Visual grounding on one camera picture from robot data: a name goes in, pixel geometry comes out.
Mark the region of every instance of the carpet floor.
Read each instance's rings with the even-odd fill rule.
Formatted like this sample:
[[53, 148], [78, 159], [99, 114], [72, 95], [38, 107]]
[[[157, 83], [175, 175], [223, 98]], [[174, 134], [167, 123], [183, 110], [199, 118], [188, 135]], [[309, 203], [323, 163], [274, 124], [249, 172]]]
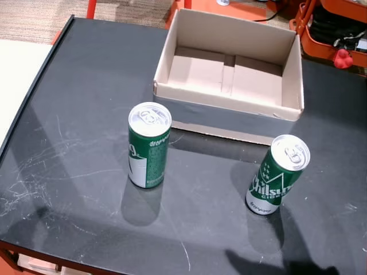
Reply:
[[[95, 19], [128, 22], [164, 28], [173, 0], [98, 0]], [[254, 0], [245, 5], [266, 7]], [[51, 43], [71, 14], [85, 17], [88, 0], [1, 0], [0, 39]], [[268, 10], [267, 16], [273, 15]], [[278, 16], [270, 25], [288, 28], [288, 19]]]

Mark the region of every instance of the can label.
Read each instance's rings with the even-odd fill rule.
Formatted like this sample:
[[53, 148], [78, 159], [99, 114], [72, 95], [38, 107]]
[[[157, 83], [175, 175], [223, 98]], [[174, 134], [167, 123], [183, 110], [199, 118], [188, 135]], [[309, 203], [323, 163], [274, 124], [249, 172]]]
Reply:
[[274, 161], [268, 150], [247, 191], [249, 207], [259, 214], [273, 213], [299, 178], [302, 171], [287, 171]]
[[129, 127], [129, 177], [138, 186], [151, 188], [163, 181], [170, 131], [145, 137]]

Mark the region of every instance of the aluminum can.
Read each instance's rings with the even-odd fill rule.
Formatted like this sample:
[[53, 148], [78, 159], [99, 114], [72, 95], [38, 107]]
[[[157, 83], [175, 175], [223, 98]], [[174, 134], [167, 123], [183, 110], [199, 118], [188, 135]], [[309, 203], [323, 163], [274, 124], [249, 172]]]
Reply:
[[310, 158], [310, 150], [300, 138], [276, 137], [246, 193], [248, 207], [260, 215], [273, 213], [306, 169]]
[[129, 177], [142, 188], [159, 185], [165, 176], [172, 116], [155, 102], [136, 105], [128, 116]]

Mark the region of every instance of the open cardboard box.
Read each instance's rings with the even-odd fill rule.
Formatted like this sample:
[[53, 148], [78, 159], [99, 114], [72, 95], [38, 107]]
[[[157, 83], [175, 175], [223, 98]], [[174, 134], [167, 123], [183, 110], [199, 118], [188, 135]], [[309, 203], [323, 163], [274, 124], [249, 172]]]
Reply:
[[304, 109], [295, 32], [256, 22], [176, 11], [154, 77], [154, 100], [173, 127], [270, 144]]

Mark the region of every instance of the table surface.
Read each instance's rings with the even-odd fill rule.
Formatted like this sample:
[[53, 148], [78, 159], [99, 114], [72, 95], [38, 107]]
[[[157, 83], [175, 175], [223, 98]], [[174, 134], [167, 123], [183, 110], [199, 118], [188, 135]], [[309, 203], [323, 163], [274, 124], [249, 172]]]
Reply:
[[0, 162], [0, 240], [140, 274], [365, 274], [365, 79], [303, 61], [292, 133], [311, 163], [280, 210], [245, 192], [267, 148], [173, 130], [165, 181], [128, 179], [127, 115], [152, 100], [167, 32], [75, 19]]

